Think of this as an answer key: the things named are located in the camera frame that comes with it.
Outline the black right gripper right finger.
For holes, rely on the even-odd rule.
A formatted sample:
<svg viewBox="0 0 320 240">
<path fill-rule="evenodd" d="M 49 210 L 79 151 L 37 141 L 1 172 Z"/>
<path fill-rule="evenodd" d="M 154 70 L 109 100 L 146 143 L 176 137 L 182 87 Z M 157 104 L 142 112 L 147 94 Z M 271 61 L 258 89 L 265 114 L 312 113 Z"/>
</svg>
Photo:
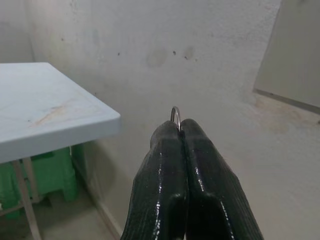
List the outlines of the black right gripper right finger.
<svg viewBox="0 0 320 240">
<path fill-rule="evenodd" d="M 181 123 L 189 207 L 188 240 L 262 240 L 240 181 L 193 119 Z"/>
</svg>

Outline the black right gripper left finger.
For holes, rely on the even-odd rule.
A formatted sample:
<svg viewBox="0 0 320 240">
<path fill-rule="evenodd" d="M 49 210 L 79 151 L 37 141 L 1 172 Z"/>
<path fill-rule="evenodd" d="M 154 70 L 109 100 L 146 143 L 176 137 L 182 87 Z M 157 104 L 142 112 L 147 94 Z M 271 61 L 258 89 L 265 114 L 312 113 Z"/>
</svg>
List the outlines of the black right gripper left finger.
<svg viewBox="0 0 320 240">
<path fill-rule="evenodd" d="M 153 132 L 150 149 L 133 180 L 123 240 L 182 240 L 188 215 L 184 147 L 177 125 Z"/>
</svg>

